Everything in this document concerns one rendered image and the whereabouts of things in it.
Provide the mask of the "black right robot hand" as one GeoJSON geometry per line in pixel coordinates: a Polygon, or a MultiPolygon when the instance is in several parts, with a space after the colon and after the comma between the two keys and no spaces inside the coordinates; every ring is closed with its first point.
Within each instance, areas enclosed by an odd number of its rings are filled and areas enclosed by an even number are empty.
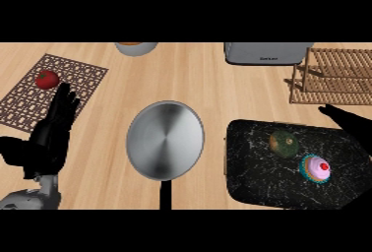
{"type": "Polygon", "coordinates": [[[343,131],[356,139],[364,150],[372,157],[372,120],[337,108],[331,104],[319,107],[343,131]]]}

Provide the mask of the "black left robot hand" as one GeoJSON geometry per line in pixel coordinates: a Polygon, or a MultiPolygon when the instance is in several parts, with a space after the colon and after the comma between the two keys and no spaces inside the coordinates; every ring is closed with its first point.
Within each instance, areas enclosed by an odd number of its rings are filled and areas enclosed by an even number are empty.
{"type": "Polygon", "coordinates": [[[9,165],[24,168],[24,178],[57,175],[64,167],[70,130],[80,99],[70,84],[58,87],[46,118],[37,123],[30,140],[0,137],[0,156],[9,165]]]}

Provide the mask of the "wooden tiered shelf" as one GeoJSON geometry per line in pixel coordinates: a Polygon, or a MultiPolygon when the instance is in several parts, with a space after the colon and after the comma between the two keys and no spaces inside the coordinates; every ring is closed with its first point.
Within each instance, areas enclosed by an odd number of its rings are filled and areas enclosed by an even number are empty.
{"type": "Polygon", "coordinates": [[[291,103],[372,105],[372,50],[309,48],[288,83],[291,103]]]}

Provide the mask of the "pink frosted cupcake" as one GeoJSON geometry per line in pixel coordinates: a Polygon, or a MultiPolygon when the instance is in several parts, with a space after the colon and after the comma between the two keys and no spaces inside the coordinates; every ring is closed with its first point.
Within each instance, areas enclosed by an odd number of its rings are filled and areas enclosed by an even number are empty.
{"type": "Polygon", "coordinates": [[[327,160],[316,155],[306,155],[300,162],[300,173],[308,180],[325,184],[331,178],[331,166],[327,160]]]}

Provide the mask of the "black marble tray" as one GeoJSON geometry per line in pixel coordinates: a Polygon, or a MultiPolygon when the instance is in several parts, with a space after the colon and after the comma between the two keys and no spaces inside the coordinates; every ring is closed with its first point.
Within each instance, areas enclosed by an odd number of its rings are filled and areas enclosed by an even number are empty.
{"type": "Polygon", "coordinates": [[[247,204],[297,210],[337,210],[372,190],[372,158],[340,129],[253,120],[228,127],[226,175],[232,198],[247,204]],[[274,132],[290,132],[300,144],[294,157],[271,150],[274,132]],[[330,181],[318,184],[300,172],[315,155],[330,163],[330,181]]]}

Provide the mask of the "brown patterned placemat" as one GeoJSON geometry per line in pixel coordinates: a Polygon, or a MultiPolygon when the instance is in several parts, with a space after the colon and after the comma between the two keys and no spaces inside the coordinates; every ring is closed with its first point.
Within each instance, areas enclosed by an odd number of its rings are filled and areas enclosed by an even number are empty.
{"type": "Polygon", "coordinates": [[[76,114],[80,114],[89,99],[104,81],[108,69],[68,58],[46,54],[14,89],[0,99],[0,124],[32,133],[40,120],[46,118],[49,104],[57,89],[37,87],[42,70],[54,71],[60,80],[70,83],[70,90],[80,99],[76,114]]]}

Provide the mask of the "green round fruit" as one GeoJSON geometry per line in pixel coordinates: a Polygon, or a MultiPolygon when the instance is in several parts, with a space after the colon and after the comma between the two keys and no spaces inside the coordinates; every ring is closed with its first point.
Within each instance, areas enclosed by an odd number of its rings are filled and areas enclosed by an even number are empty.
{"type": "Polygon", "coordinates": [[[299,139],[293,133],[280,130],[275,131],[269,138],[271,151],[281,158],[293,158],[300,150],[299,139]]]}

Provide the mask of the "red tomato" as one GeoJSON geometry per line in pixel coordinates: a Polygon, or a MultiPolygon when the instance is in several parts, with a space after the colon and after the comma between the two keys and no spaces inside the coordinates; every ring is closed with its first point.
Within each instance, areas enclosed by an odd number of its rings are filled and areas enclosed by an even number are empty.
{"type": "Polygon", "coordinates": [[[43,70],[36,78],[37,87],[43,90],[55,88],[60,84],[60,77],[54,71],[43,70]]]}

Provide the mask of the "steel frying pan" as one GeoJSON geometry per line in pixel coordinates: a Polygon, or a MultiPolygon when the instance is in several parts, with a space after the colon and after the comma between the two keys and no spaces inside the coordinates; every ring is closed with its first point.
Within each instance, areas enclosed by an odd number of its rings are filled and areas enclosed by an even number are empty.
{"type": "Polygon", "coordinates": [[[203,120],[185,103],[160,101],[141,111],[127,133],[127,155],[139,174],[161,182],[163,211],[172,210],[172,181],[195,166],[204,143],[203,120]]]}

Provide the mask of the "grey appliance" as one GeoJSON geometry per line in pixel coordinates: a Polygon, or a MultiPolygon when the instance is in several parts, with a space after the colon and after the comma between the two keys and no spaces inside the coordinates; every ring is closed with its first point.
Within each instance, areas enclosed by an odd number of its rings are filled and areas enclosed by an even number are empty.
{"type": "Polygon", "coordinates": [[[312,42],[226,42],[226,61],[234,65],[296,65],[313,45],[312,42]]]}

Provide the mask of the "grey bowl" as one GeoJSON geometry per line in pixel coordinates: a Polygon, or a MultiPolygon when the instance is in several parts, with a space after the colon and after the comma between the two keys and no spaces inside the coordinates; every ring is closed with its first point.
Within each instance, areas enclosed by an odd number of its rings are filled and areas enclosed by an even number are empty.
{"type": "Polygon", "coordinates": [[[141,44],[132,45],[120,44],[117,42],[116,45],[125,55],[138,57],[147,55],[154,50],[157,42],[142,42],[141,44]]]}

